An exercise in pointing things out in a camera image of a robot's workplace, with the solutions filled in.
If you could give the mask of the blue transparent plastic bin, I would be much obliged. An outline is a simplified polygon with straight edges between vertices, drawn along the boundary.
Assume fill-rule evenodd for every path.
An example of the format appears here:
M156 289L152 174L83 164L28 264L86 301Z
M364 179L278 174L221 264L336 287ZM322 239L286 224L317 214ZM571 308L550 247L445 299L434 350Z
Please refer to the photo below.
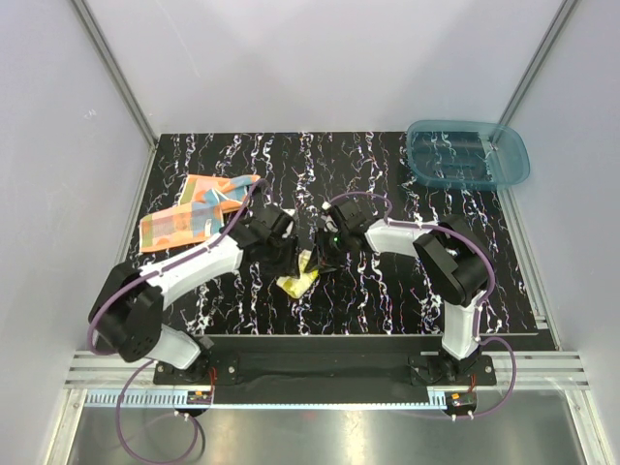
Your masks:
M522 137L497 123L420 120L407 130L406 152L417 182L438 189L497 192L530 174Z

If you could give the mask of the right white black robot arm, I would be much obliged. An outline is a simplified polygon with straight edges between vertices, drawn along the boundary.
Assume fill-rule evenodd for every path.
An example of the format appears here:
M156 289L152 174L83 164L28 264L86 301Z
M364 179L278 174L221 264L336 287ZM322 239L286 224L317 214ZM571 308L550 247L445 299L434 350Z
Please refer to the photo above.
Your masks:
M372 217L351 199L324 203L304 270L331 272L354 252L420 261L444 302L444 329L437 355L409 358L412 377L423 386L471 383L481 355L481 308L494 290L495 272L465 222L458 216L438 223L397 221Z

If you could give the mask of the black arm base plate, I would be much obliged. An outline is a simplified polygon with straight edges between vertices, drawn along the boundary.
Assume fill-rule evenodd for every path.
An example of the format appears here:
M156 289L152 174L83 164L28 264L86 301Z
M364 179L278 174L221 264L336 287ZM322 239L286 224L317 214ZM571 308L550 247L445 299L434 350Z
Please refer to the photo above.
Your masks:
M243 381L265 375L291 378L327 376L395 379L411 374L411 356L435 356L438 336L215 336L211 348L212 375L221 366L236 366ZM473 379L490 356L480 353ZM164 383L176 383L164 374Z

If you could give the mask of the right aluminium frame post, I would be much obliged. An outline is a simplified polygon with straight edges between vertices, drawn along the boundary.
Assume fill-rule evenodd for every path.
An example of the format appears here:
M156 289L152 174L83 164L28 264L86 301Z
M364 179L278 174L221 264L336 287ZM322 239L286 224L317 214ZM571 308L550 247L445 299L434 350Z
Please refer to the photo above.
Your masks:
M564 29L570 22L580 3L580 0L563 0L560 3L558 10L542 35L534 54L499 118L498 123L500 125L509 126L511 124L538 74L542 70L546 59L559 41Z

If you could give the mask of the yellow crocodile towel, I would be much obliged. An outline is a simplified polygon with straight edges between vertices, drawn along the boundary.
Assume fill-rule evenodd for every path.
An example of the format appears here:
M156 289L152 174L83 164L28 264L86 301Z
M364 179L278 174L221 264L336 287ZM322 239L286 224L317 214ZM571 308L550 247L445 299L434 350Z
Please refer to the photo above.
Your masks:
M319 277L318 270L305 271L305 267L309 264L310 258L311 251L302 250L298 256L299 276L282 276L276 280L276 285L291 298L300 299L310 290L313 283Z

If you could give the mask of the aluminium rail with slots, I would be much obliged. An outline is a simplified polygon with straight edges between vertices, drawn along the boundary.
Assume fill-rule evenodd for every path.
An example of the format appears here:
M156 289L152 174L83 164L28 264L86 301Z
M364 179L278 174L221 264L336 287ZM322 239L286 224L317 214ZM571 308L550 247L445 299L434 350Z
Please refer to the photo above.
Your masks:
M74 356L64 387L82 389L91 406L240 410L444 410L455 395L517 390L574 391L589 388L573 354L494 353L474 381L424 387L408 374L395 379L327 376L291 378L265 375L243 381L236 366L221 366L205 383L166 384L157 366L124 365L119 358Z

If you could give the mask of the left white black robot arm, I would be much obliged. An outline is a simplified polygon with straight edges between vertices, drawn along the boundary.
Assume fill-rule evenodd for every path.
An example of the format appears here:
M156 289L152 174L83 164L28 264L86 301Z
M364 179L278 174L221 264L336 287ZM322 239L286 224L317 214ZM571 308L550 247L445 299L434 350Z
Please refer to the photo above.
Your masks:
M211 342L165 324L164 312L195 288L250 264L276 275L298 273L295 211L267 204L229 222L209 240L158 263L120 263L109 273L88 316L99 337L125 362L155 361L179 384L213 373Z

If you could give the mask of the left aluminium frame post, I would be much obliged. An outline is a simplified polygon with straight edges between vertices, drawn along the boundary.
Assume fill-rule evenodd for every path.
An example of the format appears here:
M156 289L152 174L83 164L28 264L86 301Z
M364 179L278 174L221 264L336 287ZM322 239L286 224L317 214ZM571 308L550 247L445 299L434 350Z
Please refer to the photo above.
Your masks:
M155 147L159 137L156 135L155 131L148 122L135 93L133 92L114 56L111 46L109 45L109 41L107 40L105 33L92 12L88 2L84 0L69 0L69 4L76 14L77 19L89 41L94 47L100 61L105 67L108 77L123 101L126 110L130 113L134 123L139 129L141 136L150 148Z

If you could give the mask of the aluminium frame post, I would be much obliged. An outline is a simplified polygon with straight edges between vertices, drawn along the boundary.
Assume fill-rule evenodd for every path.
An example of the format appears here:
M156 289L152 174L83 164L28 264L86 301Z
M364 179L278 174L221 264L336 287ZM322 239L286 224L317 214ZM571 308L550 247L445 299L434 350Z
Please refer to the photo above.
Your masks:
M564 29L570 22L580 3L580 0L563 0L560 3L558 10L542 35L534 54L499 118L498 123L500 125L509 126L511 124L538 74L542 70L546 59L559 41Z
M94 47L100 61L105 67L108 77L123 101L126 110L130 113L134 123L139 129L141 136L150 148L155 147L159 137L156 135L155 131L148 122L135 93L133 92L114 56L111 46L109 45L109 41L107 40L105 33L92 12L88 2L84 0L69 0L69 4L76 14L77 19L89 41Z

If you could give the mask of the orange blue patterned towel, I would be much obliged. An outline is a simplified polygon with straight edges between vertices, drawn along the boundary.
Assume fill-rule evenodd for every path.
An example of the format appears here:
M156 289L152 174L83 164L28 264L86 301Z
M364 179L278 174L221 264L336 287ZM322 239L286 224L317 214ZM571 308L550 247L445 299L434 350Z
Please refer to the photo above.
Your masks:
M174 206L140 219L139 251L155 253L204 242L220 231L226 215L241 207L259 179L255 174L233 178L189 174Z

